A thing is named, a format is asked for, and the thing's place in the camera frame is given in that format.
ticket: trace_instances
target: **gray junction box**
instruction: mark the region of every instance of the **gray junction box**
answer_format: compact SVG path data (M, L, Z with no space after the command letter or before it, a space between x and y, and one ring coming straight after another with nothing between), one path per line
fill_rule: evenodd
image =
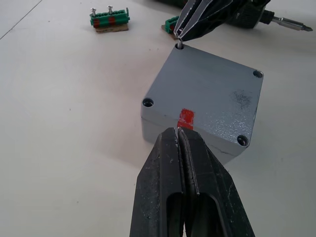
M198 132L222 164L250 144L262 72L207 52L173 48L141 104L145 140L169 127Z

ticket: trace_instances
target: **metal enclosure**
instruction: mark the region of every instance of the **metal enclosure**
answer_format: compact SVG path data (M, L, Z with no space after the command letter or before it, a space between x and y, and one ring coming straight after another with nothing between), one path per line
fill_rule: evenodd
M142 101L143 137L154 143L187 110L191 128L225 164L250 144L262 81L256 69L186 45L173 48Z

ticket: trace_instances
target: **red tape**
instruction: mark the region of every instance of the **red tape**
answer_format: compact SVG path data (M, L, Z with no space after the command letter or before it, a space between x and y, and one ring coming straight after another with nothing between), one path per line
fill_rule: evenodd
M191 110L182 109L177 126L186 127L190 130L193 130L193 122L194 122L194 112Z

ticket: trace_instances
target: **green terminal block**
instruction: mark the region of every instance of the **green terminal block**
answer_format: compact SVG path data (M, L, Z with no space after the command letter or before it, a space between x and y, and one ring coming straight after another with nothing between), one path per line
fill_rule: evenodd
M110 11L97 14L94 11L90 14L90 23L94 28L126 24L129 20L128 8L126 8L126 11Z
M179 19L179 16L175 16L169 20L166 20L165 26L164 26L164 30L168 33L168 34L172 34L174 31L174 28L177 24L177 21Z

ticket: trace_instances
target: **white table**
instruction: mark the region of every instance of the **white table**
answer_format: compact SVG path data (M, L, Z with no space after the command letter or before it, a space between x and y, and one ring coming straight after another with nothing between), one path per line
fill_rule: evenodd
M2 35L39 1L19 2ZM110 4L129 8L130 30L96 34L90 8ZM315 1L268 9L316 30ZM43 0L0 40L0 236L129 235L152 148L140 103L174 46L160 26L177 14L149 0ZM256 236L314 236L316 32L225 25L188 44L265 74L252 143L226 165Z

